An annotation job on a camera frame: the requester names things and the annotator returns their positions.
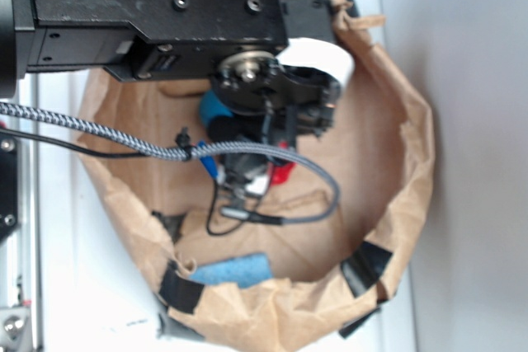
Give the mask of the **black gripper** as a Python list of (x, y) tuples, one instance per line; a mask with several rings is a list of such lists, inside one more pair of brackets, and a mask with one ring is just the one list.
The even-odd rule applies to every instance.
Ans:
[(342, 96), (342, 63), (304, 51), (247, 51), (223, 60), (211, 90), (233, 113), (208, 126), (214, 142), (239, 140), (295, 149), (300, 135), (326, 132)]

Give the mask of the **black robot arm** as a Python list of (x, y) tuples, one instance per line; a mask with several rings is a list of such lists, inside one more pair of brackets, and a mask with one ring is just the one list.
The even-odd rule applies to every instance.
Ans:
[(207, 79), (230, 110), (272, 113), (289, 139), (320, 134), (332, 123), (342, 84), (285, 56), (304, 38), (332, 43), (331, 15), (328, 0), (1, 0), (1, 112), (106, 138), (146, 157), (263, 154), (304, 166), (335, 187), (321, 167), (268, 139), (162, 148), (12, 102), (17, 82), (29, 73), (101, 68), (121, 82)]

